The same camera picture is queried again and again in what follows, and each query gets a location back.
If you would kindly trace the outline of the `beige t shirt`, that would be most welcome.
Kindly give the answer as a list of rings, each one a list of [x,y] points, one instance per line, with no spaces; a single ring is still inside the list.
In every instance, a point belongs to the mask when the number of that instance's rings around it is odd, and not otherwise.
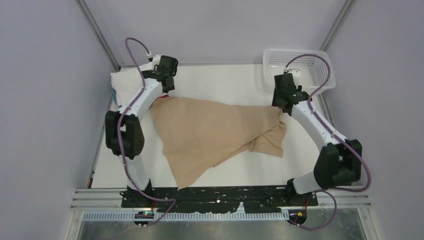
[[[274,106],[161,97],[154,101],[151,114],[179,189],[239,153],[284,154],[287,126],[282,111]]]

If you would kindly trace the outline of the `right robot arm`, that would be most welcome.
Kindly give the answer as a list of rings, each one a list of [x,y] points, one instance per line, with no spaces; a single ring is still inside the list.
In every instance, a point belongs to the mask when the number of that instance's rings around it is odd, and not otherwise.
[[[295,119],[319,150],[311,172],[287,181],[283,194],[287,202],[299,205],[307,194],[360,180],[362,164],[358,157],[362,154],[361,143],[347,139],[332,127],[302,86],[295,85],[291,73],[274,76],[274,83],[272,106]]]

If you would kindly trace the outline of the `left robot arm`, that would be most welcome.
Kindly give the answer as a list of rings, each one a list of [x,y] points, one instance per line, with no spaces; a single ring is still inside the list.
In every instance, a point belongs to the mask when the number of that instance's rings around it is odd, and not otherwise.
[[[162,202],[153,196],[152,183],[144,167],[138,167],[135,162],[145,145],[141,119],[156,99],[175,89],[178,63],[171,56],[149,54],[148,63],[135,66],[141,80],[135,92],[118,110],[109,110],[105,115],[106,147],[121,158],[128,180],[126,192],[141,207],[148,207],[153,201]]]

